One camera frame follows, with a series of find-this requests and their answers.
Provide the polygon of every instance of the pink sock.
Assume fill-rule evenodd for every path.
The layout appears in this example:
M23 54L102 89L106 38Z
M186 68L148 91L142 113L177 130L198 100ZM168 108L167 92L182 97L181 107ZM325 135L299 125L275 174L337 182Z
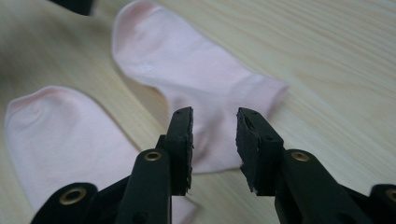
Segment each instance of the pink sock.
M120 12L113 56L127 77L163 94L169 116L192 106L195 173L239 167L234 142L238 107L268 116L287 89L283 82L249 72L178 15L151 1L134 1Z
M46 87L9 103L6 139L35 212L65 185L89 182L100 190L123 179L138 154L100 106L64 87ZM195 209L179 197L173 207L174 223L186 223Z

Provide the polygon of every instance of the screw hole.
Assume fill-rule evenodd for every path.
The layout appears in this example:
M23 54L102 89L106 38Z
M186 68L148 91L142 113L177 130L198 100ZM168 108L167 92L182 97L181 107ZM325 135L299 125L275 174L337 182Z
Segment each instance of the screw hole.
M396 189L387 189L386 194L391 201L396 203Z
M149 152L148 154L145 155L145 160L146 161L157 161L159 160L163 155L159 152Z
M297 161L309 161L309 157L303 152L292 152L291 156Z
M78 203L81 201L85 195L87 194L87 190L85 190L82 187L77 187L68 190L65 192L60 198L59 198L59 203L63 205L70 205L73 203Z

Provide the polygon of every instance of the wood grain surface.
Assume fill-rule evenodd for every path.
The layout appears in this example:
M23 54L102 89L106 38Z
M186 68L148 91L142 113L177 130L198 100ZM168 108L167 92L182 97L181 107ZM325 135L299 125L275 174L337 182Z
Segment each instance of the wood grain surface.
M368 194L396 184L396 3L369 0L161 0L248 69L286 81L270 118L286 148L316 155L341 184ZM0 0L0 118L9 101L48 85L98 102L140 150L167 129L166 102L124 77L110 54L127 0L98 0L82 17L46 0ZM0 129L0 223L33 212ZM242 174L194 175L193 223L277 223L274 200L251 194Z

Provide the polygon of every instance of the black plastic part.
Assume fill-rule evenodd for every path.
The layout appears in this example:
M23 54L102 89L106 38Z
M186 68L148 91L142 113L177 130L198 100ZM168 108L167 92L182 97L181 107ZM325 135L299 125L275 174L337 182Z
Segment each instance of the black plastic part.
M96 200L101 212L98 224L114 223L128 181L129 176L99 191L98 199Z
M171 223L169 161L158 148L137 156L115 223Z
M83 16L91 14L93 0L50 0L51 2Z
M284 153L281 174L306 224L373 223L327 172L302 150Z
M375 185L367 207L376 223L396 223L396 186Z
M281 224L301 224L302 216L297 203L283 178L276 179L275 209Z
M242 159L241 171L250 191L258 196L275 196L276 172L283 139L258 112L240 107L237 113L236 146Z
M191 187L192 141L192 108L181 108L173 114L166 136L161 136L157 144L170 156L172 195L184 196Z
M89 183L74 183L58 189L36 213L32 224L95 223L97 188Z

